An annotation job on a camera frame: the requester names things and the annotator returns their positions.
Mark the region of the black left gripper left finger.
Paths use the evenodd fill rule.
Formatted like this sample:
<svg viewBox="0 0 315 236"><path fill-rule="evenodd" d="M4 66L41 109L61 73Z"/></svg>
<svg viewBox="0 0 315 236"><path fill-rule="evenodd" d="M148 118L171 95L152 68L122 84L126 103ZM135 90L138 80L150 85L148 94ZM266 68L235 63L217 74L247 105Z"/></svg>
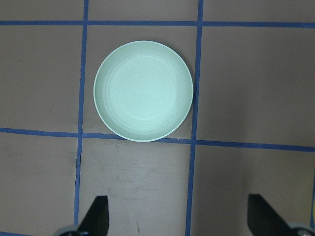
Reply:
<svg viewBox="0 0 315 236"><path fill-rule="evenodd" d="M108 231L108 197L97 196L79 225L77 232L80 236L107 236Z"/></svg>

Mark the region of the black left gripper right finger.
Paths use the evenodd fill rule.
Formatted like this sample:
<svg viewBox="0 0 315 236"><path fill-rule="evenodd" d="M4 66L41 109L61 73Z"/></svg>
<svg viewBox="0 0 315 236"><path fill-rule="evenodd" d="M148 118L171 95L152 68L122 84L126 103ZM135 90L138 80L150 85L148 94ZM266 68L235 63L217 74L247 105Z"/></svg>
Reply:
<svg viewBox="0 0 315 236"><path fill-rule="evenodd" d="M253 236L292 236L288 224L259 194L248 195L247 225Z"/></svg>

